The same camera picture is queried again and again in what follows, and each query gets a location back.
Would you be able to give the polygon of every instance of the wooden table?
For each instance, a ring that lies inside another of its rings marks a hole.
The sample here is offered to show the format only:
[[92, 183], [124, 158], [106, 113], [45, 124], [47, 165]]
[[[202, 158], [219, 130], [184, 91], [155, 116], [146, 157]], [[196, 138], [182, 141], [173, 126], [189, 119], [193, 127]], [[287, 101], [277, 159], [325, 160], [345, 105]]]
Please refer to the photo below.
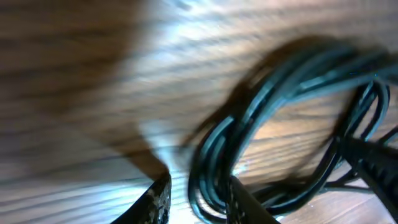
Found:
[[[397, 20], [395, 0], [0, 1], [0, 223], [109, 223], [165, 165], [170, 223], [198, 222], [193, 149], [180, 145], [250, 68], [309, 34], [397, 50]], [[378, 136], [396, 124], [397, 93]], [[310, 172], [349, 94], [279, 111], [239, 178]], [[375, 196], [336, 192], [282, 223], [392, 220]]]

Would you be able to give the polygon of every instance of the black cord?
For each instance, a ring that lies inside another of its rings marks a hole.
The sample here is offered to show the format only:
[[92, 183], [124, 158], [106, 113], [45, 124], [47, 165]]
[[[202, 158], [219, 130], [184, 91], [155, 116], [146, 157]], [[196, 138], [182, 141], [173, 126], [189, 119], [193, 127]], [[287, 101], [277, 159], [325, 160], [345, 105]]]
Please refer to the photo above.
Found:
[[[384, 119], [390, 100], [385, 83], [395, 83], [397, 70], [397, 60], [384, 49], [359, 51], [335, 39], [315, 42], [293, 54], [270, 75], [255, 83], [246, 100], [230, 106], [229, 113], [213, 125], [200, 143], [188, 181], [188, 199], [195, 215], [206, 223], [226, 222], [225, 218], [203, 209], [198, 191], [210, 208], [220, 215], [225, 214], [225, 187], [234, 165], [256, 131], [279, 108], [356, 87], [359, 88], [353, 103], [333, 133], [314, 173], [304, 181], [274, 182], [253, 195], [276, 216], [291, 213], [316, 194], [328, 191], [371, 193], [368, 188], [347, 185], [358, 179], [354, 170], [336, 181], [326, 180], [343, 162], [336, 146], [338, 141], [354, 134], [376, 99], [373, 118], [360, 138], [367, 141]], [[380, 142], [389, 142], [396, 132], [387, 134]]]

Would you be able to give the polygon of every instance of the glossy wood surface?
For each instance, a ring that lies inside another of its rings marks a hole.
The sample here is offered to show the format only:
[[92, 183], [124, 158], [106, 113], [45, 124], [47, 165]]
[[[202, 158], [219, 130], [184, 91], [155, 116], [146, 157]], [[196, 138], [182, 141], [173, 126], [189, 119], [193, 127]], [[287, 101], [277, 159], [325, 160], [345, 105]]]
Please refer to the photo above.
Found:
[[[185, 195], [194, 149], [180, 146], [238, 81], [304, 35], [398, 50], [397, 21], [395, 0], [0, 1], [0, 223], [110, 223], [166, 166], [170, 223], [199, 223]], [[350, 95], [280, 110], [239, 178], [310, 172]], [[393, 88], [377, 136], [397, 109]], [[375, 196], [334, 192], [282, 223], [393, 221]]]

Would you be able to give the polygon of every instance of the black cable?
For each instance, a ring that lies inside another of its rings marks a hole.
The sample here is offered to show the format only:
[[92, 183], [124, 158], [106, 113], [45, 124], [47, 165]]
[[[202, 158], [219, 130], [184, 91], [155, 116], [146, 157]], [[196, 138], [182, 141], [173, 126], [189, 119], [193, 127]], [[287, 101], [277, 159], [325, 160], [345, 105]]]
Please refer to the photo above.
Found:
[[[229, 113], [213, 125], [200, 143], [188, 181], [188, 199], [195, 215], [206, 223], [225, 223], [225, 218], [203, 209], [198, 193], [210, 208], [220, 215], [225, 214], [225, 187], [234, 165], [256, 131], [279, 108], [356, 87], [358, 92], [353, 103], [333, 133], [314, 173], [305, 181], [274, 182], [253, 195], [271, 215], [276, 216], [291, 213], [314, 195], [328, 191], [371, 193], [367, 188], [346, 185], [358, 179], [353, 170], [334, 182], [326, 180], [343, 162], [337, 142], [354, 134], [376, 99], [375, 113], [361, 139], [367, 141], [384, 119], [390, 98], [385, 83], [397, 80], [397, 62], [384, 49], [359, 51], [353, 45], [335, 39], [315, 42], [293, 54], [270, 75], [255, 83], [246, 93], [245, 100], [241, 98], [230, 106]], [[396, 131], [381, 141], [388, 142], [395, 135]]]

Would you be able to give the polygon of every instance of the brown wood grain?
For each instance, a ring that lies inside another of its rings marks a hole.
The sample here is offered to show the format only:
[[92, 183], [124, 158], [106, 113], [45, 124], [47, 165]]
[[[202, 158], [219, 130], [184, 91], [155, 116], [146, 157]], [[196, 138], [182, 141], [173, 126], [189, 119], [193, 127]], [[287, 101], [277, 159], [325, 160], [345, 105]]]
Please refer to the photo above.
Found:
[[[305, 35], [394, 51], [397, 20], [395, 0], [0, 1], [0, 223], [110, 223], [167, 167], [170, 222], [198, 223], [181, 145], [250, 69]], [[311, 172], [350, 96], [282, 108], [239, 178]], [[396, 125], [397, 96], [376, 136]], [[333, 192], [282, 223], [392, 220], [375, 196]]]

